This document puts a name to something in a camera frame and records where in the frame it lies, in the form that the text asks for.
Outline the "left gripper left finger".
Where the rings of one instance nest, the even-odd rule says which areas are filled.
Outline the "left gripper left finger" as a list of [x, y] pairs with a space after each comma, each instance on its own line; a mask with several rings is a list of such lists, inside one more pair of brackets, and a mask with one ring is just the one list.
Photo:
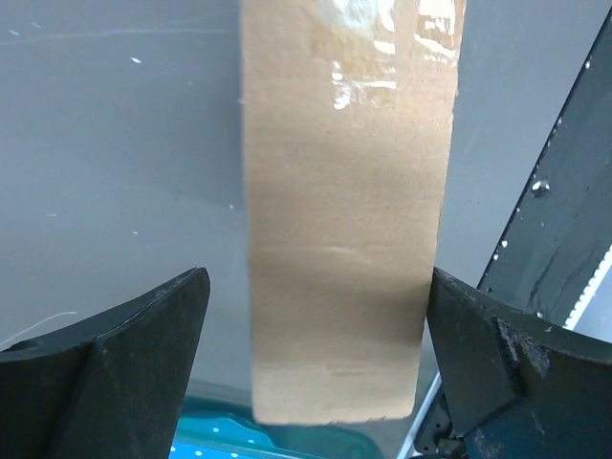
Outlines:
[[209, 294], [194, 268], [2, 351], [2, 457], [168, 457]]

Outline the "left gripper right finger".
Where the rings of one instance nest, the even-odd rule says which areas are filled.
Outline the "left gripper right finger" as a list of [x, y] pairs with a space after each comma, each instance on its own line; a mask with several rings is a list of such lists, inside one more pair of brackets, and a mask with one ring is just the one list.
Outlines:
[[426, 319], [471, 458], [608, 458], [611, 345], [435, 270]]

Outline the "brown cardboard express box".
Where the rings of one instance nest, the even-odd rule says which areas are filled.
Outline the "brown cardboard express box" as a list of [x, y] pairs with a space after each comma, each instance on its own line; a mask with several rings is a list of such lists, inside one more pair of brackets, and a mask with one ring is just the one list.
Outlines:
[[412, 411], [465, 12], [462, 1], [242, 5], [262, 424]]

